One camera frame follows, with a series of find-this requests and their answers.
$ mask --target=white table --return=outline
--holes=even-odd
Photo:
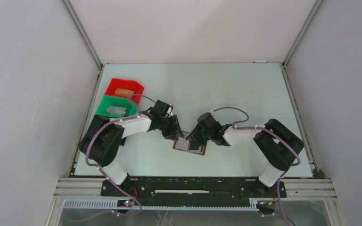
[[[243,125],[260,125],[275,118],[300,137],[279,64],[106,65],[93,113],[112,78],[137,80],[145,87],[145,95],[172,104],[184,131],[192,131],[201,114],[234,106],[250,116]],[[141,99],[142,110],[150,106],[149,100]],[[245,116],[235,110],[221,110],[216,118],[226,124]],[[306,152],[299,156],[301,164],[292,167],[286,176],[312,177]],[[164,140],[159,130],[128,137],[125,146],[119,148],[118,158],[132,176],[256,177],[267,163],[254,142],[225,147],[209,141],[206,154],[201,156],[173,150],[173,141]],[[80,153],[75,175],[101,173],[87,166],[85,155]]]

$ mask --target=plastic bin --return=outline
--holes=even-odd
[[[118,89],[127,89],[133,91],[133,94],[142,94],[145,88],[137,81],[125,80],[125,79],[112,79],[110,81],[108,88],[106,89],[105,95],[112,97],[123,97],[123,98],[128,97],[128,95],[121,95],[116,93],[116,90]],[[139,104],[141,97],[133,96],[131,97],[131,100]]]
[[[112,97],[112,96],[105,95],[105,96],[103,96],[102,101],[100,102],[99,107],[96,110],[96,114],[104,115],[104,116],[111,117],[111,118],[122,118],[123,116],[121,116],[121,115],[113,115],[113,114],[107,113],[107,109],[111,106],[126,108],[125,116],[135,115],[138,112],[138,110],[135,107],[133,107],[130,104],[130,102],[128,102],[128,99],[122,98],[122,97]]]

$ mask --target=white arm segment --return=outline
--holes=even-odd
[[[130,117],[131,119],[123,118],[122,121],[115,123],[116,125],[120,125],[124,128],[122,138],[149,130],[151,120],[148,116],[141,114],[139,117],[132,117],[133,116]],[[109,165],[103,167],[103,171],[117,185],[120,185],[127,178],[127,172],[119,163],[118,157],[115,157],[115,159]]]
[[[253,138],[259,133],[259,129],[233,129],[231,126],[224,132],[224,139],[229,145],[236,144],[253,144]],[[281,171],[271,165],[269,162],[264,167],[262,173],[259,175],[259,180],[266,185],[271,187],[275,182],[280,178],[281,174],[284,171]]]

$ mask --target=gray floor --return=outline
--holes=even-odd
[[[283,202],[285,211],[297,226],[329,226],[321,201]],[[83,219],[100,210],[65,210],[70,219]],[[153,211],[147,210],[132,217],[103,214],[82,223],[70,223],[63,217],[62,226],[285,226],[282,217],[261,218],[252,211]]]

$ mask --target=green object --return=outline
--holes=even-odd
[[[128,102],[128,99],[121,97],[103,96],[102,101],[99,104],[96,114],[107,116],[110,118],[122,118],[121,115],[108,114],[107,111],[110,107],[123,107],[125,108],[125,117],[135,115],[138,110]]]

